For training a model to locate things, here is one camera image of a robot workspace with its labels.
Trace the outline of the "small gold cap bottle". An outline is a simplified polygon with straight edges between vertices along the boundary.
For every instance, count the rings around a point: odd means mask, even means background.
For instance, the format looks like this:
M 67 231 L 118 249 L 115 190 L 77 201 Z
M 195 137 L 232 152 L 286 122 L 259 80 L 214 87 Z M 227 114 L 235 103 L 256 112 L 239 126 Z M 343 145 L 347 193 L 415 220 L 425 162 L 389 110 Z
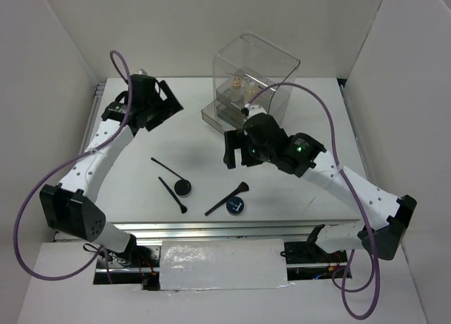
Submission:
M 231 101 L 237 102 L 242 99 L 242 78 L 235 77 L 232 83 Z

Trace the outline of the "cream foundation bottle gold collar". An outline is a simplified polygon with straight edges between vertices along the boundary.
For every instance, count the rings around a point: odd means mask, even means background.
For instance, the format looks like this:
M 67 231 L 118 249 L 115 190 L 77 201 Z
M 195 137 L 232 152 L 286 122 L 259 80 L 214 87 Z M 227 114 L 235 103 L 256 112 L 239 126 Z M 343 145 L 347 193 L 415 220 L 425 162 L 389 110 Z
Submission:
M 258 86 L 255 82 L 249 82 L 246 86 L 246 102 L 250 102 L 252 97 L 258 92 Z

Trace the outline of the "black thin makeup brush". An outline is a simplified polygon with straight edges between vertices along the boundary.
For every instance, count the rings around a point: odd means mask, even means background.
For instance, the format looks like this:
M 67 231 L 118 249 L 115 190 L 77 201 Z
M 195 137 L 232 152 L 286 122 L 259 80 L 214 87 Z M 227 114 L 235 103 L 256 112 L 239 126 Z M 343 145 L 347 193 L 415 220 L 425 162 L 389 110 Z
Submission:
M 183 176 L 181 176 L 180 174 L 178 174 L 177 172 L 175 172 L 174 170 L 172 170 L 171 168 L 169 168 L 168 166 L 166 166 L 162 162 L 158 161 L 156 158 L 151 157 L 150 159 L 151 159 L 151 161 L 155 162 L 156 164 L 158 164 L 159 166 L 161 166 L 162 168 L 164 168 L 168 172 L 174 174 L 174 176 L 178 177 L 180 180 L 186 180 Z

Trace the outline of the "blue round jar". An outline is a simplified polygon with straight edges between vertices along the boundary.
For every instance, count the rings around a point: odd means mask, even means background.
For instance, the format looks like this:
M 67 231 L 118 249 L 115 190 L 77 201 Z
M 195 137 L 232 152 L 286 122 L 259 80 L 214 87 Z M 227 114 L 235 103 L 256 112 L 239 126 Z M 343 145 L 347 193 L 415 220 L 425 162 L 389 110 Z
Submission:
M 227 200 L 226 209 L 231 216 L 241 216 L 245 210 L 245 202 L 239 196 L 234 196 Z

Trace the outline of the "clear acrylic makeup organizer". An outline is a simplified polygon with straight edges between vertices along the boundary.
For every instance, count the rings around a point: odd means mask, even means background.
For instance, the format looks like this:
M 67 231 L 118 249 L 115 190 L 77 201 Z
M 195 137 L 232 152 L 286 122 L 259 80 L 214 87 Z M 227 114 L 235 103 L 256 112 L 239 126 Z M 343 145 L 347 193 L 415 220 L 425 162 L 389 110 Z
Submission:
M 201 110 L 202 120 L 221 134 L 238 129 L 245 121 L 242 109 L 264 90 L 253 103 L 282 123 L 292 89 L 268 86 L 293 83 L 300 65 L 297 56 L 277 44 L 252 32 L 242 33 L 213 58 L 214 98 Z

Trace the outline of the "black round compact jar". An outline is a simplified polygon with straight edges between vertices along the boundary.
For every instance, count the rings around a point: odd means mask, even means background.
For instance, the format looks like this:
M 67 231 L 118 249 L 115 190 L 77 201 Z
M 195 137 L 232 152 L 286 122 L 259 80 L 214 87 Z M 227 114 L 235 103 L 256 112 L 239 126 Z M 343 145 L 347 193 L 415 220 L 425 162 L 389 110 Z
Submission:
M 192 185 L 188 180 L 179 179 L 174 184 L 174 191 L 177 196 L 185 198 L 188 197 L 192 192 Z

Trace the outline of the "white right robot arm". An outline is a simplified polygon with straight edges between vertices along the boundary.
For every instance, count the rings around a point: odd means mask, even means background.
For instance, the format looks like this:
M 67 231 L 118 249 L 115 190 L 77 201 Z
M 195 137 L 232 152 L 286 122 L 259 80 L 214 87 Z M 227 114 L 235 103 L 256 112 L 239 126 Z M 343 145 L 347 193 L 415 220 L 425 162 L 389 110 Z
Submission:
M 308 236 L 307 255 L 323 261 L 336 251 L 364 249 L 384 261 L 394 259 L 406 233 L 416 200 L 398 197 L 369 182 L 305 133 L 287 135 L 275 119 L 258 113 L 242 128 L 224 134 L 223 161 L 236 167 L 235 150 L 247 167 L 273 164 L 278 170 L 302 178 L 327 191 L 355 211 L 360 219 L 342 225 L 317 225 Z

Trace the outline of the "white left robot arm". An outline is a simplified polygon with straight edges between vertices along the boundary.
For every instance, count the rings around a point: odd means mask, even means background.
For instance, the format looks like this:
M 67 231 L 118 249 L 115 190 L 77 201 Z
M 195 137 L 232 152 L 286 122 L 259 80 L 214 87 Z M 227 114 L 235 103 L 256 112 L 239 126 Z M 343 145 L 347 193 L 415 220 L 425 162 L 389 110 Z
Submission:
M 106 220 L 95 204 L 99 190 L 139 130 L 151 131 L 183 109 L 164 80 L 134 74 L 131 84 L 131 90 L 121 92 L 105 108 L 87 155 L 77 160 L 57 185 L 44 185 L 39 192 L 51 229 L 105 247 L 124 267 L 149 250 L 137 245 L 134 235 Z

